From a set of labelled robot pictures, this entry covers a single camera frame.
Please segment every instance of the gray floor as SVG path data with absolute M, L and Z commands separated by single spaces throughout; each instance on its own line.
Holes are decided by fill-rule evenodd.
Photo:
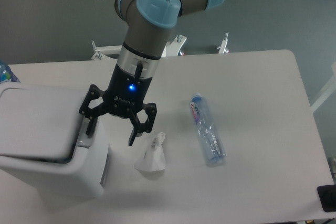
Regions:
M 90 41 L 120 45 L 127 25 L 114 0 L 0 0 L 0 59 L 8 63 L 89 60 Z M 226 0 L 180 18 L 172 35 L 186 54 L 215 53 L 226 31 L 231 52 L 289 49 L 309 100 L 332 76 L 336 0 Z M 336 156 L 336 94 L 315 113 L 326 156 Z

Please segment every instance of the white tissue paper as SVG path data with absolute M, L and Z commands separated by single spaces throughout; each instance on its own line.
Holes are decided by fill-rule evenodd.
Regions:
M 150 138 L 145 153 L 135 163 L 135 169 L 144 172 L 154 172 L 166 168 L 166 159 L 162 149 L 165 137 L 166 135 L 160 132 Z

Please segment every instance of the plastic water bottle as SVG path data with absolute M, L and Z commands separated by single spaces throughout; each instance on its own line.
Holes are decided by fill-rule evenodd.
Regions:
M 20 82 L 11 71 L 11 68 L 0 61 L 0 84 L 6 81 Z
M 205 98 L 200 94 L 194 95 L 190 102 L 190 109 L 207 161 L 211 164 L 221 161 L 225 157 L 224 147 Z

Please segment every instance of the white table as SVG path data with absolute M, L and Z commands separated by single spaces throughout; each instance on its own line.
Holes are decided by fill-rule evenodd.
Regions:
M 11 66 L 24 83 L 105 89 L 115 61 Z M 207 167 L 188 102 L 208 98 L 227 153 Z M 145 137 L 128 147 L 128 120 L 103 116 L 111 166 L 101 198 L 39 193 L 0 171 L 0 223 L 259 224 L 336 217 L 316 188 L 332 184 L 294 55 L 286 50 L 163 58 L 145 102 L 156 102 L 153 131 L 167 135 L 167 167 L 134 169 Z

